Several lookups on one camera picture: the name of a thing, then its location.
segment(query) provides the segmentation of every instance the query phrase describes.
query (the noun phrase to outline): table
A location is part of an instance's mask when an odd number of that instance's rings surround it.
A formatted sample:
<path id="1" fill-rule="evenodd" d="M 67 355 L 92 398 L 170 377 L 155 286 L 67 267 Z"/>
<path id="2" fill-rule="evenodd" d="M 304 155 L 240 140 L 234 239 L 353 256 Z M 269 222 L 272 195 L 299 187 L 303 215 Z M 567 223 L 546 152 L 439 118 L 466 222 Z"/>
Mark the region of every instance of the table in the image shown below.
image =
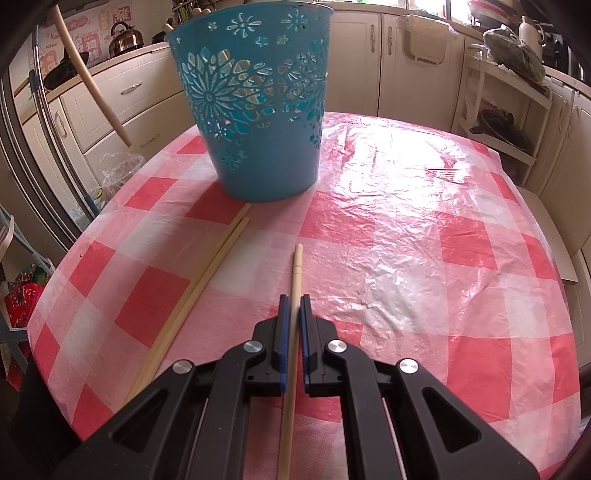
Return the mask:
<path id="1" fill-rule="evenodd" d="M 578 438 L 574 340 L 550 249 L 497 153 L 387 119 L 327 113 L 308 191 L 253 205 L 251 222 L 175 339 L 219 358 L 289 292 L 304 244 L 315 314 L 371 357 L 410 356 L 515 445 L 543 478 Z M 74 244 L 28 334 L 52 396 L 89 437 L 126 392 L 192 272 L 242 207 L 196 127 L 136 174 Z M 274 479 L 277 399 L 254 400 L 245 478 Z M 298 388 L 292 478 L 343 479 L 339 401 Z"/>

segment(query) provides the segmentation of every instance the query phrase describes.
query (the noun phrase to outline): window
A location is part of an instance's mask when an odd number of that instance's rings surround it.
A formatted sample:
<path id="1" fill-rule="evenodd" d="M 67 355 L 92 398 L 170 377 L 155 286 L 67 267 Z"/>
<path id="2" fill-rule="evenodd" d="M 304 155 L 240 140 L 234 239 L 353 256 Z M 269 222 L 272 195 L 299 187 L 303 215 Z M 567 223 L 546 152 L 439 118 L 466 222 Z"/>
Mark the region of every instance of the window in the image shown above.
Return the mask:
<path id="1" fill-rule="evenodd" d="M 389 5 L 409 10 L 426 10 L 431 15 L 446 18 L 446 0 L 360 0 L 362 3 Z M 470 25 L 472 16 L 468 0 L 452 0 L 452 21 Z"/>

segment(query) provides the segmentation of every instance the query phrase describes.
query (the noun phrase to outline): wooden stick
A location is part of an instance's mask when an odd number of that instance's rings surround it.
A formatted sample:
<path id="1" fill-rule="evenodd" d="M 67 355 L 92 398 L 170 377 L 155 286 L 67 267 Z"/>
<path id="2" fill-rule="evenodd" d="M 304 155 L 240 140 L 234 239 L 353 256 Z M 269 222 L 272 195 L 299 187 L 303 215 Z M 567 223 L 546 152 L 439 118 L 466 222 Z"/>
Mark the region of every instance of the wooden stick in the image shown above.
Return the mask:
<path id="1" fill-rule="evenodd" d="M 125 403 L 134 398 L 154 379 L 166 352 L 168 352 L 168 349 L 172 345 L 172 342 L 177 336 L 184 321 L 187 319 L 191 309 L 199 299 L 199 296 L 207 286 L 211 277 L 213 277 L 217 268 L 220 266 L 224 257 L 228 254 L 242 231 L 246 228 L 248 218 L 245 218 L 245 215 L 249 208 L 250 204 L 247 203 L 242 210 L 240 210 L 238 215 L 236 215 L 232 223 L 228 225 L 217 243 L 211 259 L 199 268 L 191 283 L 185 289 L 185 292 L 168 316 L 166 323 L 162 327 L 162 330 L 160 330 L 152 347 L 150 347 L 150 351 L 148 352 L 144 364 L 139 369 L 129 392 L 125 397 Z"/>
<path id="2" fill-rule="evenodd" d="M 291 274 L 290 350 L 287 363 L 287 391 L 283 397 L 283 411 L 281 413 L 277 480 L 289 480 L 290 477 L 291 442 L 294 431 L 294 416 L 296 414 L 297 365 L 300 350 L 300 326 L 297 317 L 300 311 L 303 254 L 304 246 L 297 244 L 295 246 L 294 264 Z"/>
<path id="3" fill-rule="evenodd" d="M 17 89 L 12 94 L 13 97 L 16 98 L 17 95 L 19 93 L 21 93 L 27 85 L 29 85 L 29 79 L 28 78 L 17 87 Z"/>
<path id="4" fill-rule="evenodd" d="M 125 128 L 123 128 L 123 125 L 121 125 L 121 122 L 119 122 L 119 119 L 115 115 L 113 109 L 107 104 L 103 96 L 100 94 L 100 90 L 96 86 L 95 81 L 92 79 L 92 75 L 90 75 L 90 72 L 86 68 L 86 65 L 84 65 L 82 58 L 80 58 L 80 54 L 74 45 L 74 41 L 68 33 L 66 23 L 61 16 L 60 7 L 56 5 L 51 11 L 53 12 L 53 18 L 56 22 L 57 31 L 60 34 L 61 41 L 63 42 L 64 48 L 68 52 L 70 61 L 74 65 L 78 75 L 80 75 L 84 85 L 86 85 L 86 88 L 88 88 L 92 98 L 95 99 L 96 104 L 99 106 L 100 111 L 103 112 L 103 115 L 106 117 L 107 121 L 111 124 L 115 132 L 117 132 L 117 135 L 119 135 L 125 145 L 131 147 L 131 140 L 125 131 Z"/>

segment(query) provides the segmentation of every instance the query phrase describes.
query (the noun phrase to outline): blue gripper pad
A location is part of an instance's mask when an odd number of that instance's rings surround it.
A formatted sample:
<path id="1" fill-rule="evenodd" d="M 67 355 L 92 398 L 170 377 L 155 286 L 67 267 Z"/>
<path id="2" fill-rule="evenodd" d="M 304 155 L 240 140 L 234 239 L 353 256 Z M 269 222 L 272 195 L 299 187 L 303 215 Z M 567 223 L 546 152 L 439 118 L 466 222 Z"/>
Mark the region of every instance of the blue gripper pad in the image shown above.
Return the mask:
<path id="1" fill-rule="evenodd" d="M 280 342 L 280 386 L 281 394 L 287 390 L 287 359 L 290 345 L 290 298 L 285 296 L 283 304 L 279 305 L 280 310 L 277 313 L 277 321 L 281 322 L 281 342 Z"/>
<path id="2" fill-rule="evenodd" d="M 298 321 L 300 322 L 301 331 L 301 353 L 304 366 L 304 391 L 308 393 L 310 389 L 310 345 L 308 344 L 308 318 L 303 296 L 300 299 L 300 312 L 298 314 Z"/>

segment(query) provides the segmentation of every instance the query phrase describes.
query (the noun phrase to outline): white thermos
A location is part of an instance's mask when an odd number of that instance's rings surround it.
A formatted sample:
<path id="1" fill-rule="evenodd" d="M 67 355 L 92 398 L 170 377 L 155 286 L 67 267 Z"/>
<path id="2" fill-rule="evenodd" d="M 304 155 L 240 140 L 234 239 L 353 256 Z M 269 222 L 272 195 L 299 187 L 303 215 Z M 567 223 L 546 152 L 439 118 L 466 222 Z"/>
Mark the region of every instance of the white thermos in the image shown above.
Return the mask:
<path id="1" fill-rule="evenodd" d="M 519 38 L 528 44 L 538 58 L 542 59 L 542 47 L 546 43 L 546 34 L 539 23 L 529 17 L 522 17 L 523 22 L 519 26 Z"/>

